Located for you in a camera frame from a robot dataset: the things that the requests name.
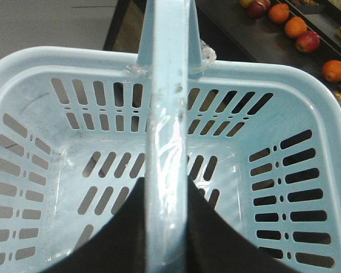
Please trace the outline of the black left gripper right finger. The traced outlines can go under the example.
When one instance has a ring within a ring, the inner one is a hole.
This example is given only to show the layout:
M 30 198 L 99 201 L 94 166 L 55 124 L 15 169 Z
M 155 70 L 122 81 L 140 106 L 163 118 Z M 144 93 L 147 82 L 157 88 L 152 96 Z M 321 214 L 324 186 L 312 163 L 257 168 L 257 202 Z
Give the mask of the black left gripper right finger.
M 186 272 L 297 272 L 233 229 L 188 178 Z

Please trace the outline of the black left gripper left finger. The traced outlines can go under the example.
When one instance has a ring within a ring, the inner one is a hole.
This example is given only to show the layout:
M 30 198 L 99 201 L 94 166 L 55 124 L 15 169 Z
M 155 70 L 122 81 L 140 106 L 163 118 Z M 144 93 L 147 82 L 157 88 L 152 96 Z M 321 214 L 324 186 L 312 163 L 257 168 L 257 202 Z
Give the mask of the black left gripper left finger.
M 100 231 L 44 272 L 144 272 L 144 178 Z

